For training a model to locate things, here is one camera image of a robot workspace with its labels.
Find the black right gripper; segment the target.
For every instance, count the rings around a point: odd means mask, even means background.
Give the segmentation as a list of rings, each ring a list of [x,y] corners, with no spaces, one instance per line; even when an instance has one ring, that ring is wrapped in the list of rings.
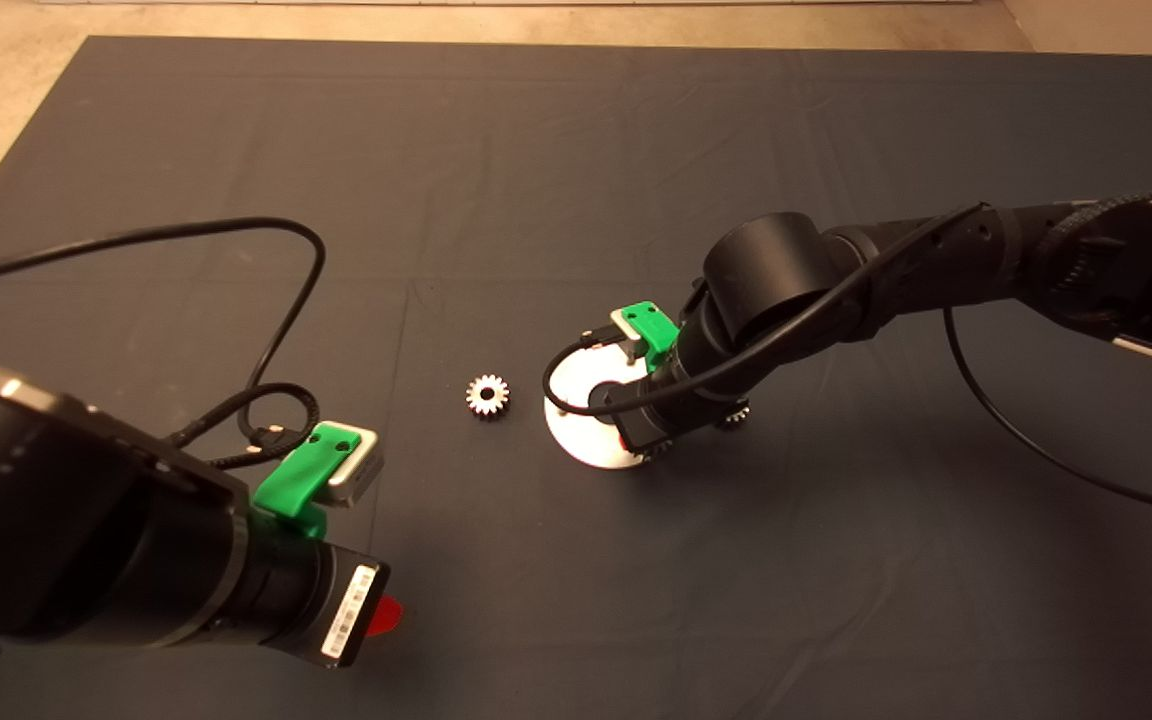
[[[600,382],[588,393],[588,406],[623,404],[654,391],[657,387],[650,378],[634,382]],[[736,397],[689,393],[667,397],[657,404],[636,407],[626,414],[600,415],[596,419],[617,430],[617,444],[622,450],[658,450],[673,439],[721,423],[736,411]]]

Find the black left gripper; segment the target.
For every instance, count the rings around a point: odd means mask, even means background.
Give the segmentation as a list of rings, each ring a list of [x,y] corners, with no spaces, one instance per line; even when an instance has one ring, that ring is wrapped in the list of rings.
[[[355,662],[366,632],[393,632],[404,607],[397,598],[384,594],[391,575],[387,562],[334,544],[326,544],[325,551],[321,598],[312,606],[303,655],[317,666],[338,669]]]

